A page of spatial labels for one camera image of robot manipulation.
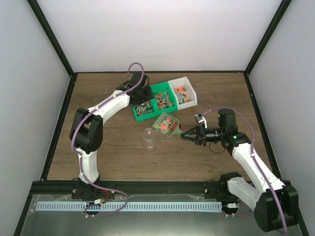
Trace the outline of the green double candy bin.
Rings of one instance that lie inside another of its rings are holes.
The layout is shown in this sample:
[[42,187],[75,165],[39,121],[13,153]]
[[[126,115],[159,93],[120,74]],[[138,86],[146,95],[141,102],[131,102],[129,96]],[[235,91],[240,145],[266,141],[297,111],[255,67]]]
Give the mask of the green double candy bin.
[[158,117],[163,112],[171,113],[178,110],[177,101],[168,82],[150,85],[153,91],[153,99],[142,105],[132,106],[137,122]]

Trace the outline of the clear plastic jar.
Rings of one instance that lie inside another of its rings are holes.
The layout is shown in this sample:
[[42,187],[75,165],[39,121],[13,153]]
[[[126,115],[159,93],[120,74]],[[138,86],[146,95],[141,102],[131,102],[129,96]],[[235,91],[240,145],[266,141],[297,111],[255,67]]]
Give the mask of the clear plastic jar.
[[155,148],[157,137],[154,129],[146,128],[143,131],[142,138],[146,149],[153,150]]

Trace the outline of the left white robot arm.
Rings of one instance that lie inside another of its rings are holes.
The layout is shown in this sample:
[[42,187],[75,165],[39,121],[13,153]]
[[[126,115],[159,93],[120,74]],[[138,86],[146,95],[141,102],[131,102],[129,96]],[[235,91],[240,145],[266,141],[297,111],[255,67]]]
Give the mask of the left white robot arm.
[[103,126],[118,111],[129,105],[140,105],[153,99],[149,77],[134,72],[114,92],[88,109],[79,108],[74,116],[69,138],[78,155],[79,177],[75,186],[80,198],[94,199],[101,194],[97,170],[97,150],[103,142]]

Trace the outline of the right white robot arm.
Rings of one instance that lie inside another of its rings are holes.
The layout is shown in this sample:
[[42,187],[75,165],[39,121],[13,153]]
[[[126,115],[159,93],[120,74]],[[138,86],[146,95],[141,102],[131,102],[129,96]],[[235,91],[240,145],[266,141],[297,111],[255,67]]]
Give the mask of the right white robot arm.
[[212,112],[195,115],[197,126],[183,132],[183,140],[195,145],[205,146],[207,143],[220,142],[245,170],[251,183],[238,175],[219,185],[219,193],[224,198],[237,196],[254,214],[255,221],[264,232],[278,231],[286,235],[290,226],[298,224],[299,195],[297,190],[286,185],[275,176],[261,160],[254,148],[254,134],[249,138],[239,132],[236,115],[240,112],[228,108],[218,107],[218,127],[208,127],[205,115]]

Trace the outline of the white candy bin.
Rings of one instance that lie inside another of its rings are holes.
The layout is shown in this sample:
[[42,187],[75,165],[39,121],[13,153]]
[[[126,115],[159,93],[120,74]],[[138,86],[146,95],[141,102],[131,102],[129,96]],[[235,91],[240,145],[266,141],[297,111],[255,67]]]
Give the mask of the white candy bin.
[[181,77],[168,81],[173,92],[178,110],[196,106],[197,95],[187,77]]

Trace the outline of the green slotted scoop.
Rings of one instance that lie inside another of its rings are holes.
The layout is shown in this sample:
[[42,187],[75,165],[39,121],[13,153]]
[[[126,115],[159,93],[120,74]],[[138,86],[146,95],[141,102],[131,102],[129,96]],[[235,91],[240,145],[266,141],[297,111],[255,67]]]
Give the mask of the green slotted scoop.
[[179,129],[180,121],[171,116],[170,114],[163,112],[152,125],[153,129],[159,131],[166,137],[172,135],[181,135],[183,131]]

